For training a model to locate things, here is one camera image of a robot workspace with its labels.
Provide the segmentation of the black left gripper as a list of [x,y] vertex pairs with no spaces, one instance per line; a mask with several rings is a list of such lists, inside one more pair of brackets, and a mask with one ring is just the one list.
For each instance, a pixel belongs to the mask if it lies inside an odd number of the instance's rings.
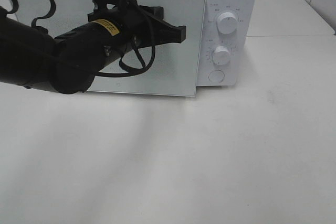
[[186,39],[186,26],[163,20],[162,7],[127,6],[96,10],[89,14],[88,52],[127,54],[131,50],[176,43]]

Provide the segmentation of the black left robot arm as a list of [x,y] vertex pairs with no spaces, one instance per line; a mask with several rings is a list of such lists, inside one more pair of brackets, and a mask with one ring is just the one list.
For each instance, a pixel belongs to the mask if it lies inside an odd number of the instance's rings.
[[185,26],[163,20],[163,8],[132,6],[91,13],[88,23],[57,37],[10,19],[1,9],[1,82],[62,94],[86,92],[96,77],[147,72],[156,47],[182,43]]

